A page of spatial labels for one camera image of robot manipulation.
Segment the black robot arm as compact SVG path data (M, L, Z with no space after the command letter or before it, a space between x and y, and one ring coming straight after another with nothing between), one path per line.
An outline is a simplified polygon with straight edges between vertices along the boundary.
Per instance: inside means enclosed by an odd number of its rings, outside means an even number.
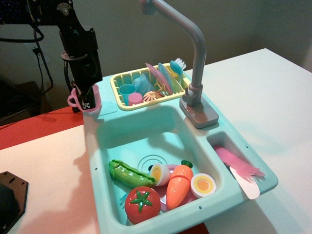
M2 0L0 22L28 24L37 33L38 26L57 26L64 47L64 77L71 92L68 104L83 112L100 107L96 83L102 81L102 73L96 34L80 24L71 0Z

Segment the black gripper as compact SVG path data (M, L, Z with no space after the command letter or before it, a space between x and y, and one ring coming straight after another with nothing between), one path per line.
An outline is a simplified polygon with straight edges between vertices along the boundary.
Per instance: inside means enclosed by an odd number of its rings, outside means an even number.
M61 54L64 61L64 77L69 91L76 88L79 106L83 110L96 107L95 83L102 81L98 53L87 52L80 57Z

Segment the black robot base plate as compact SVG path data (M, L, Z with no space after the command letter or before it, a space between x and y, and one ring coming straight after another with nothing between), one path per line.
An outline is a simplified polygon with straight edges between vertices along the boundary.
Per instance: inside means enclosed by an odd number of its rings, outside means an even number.
M10 173L0 174L0 233L7 234L26 210L29 183Z

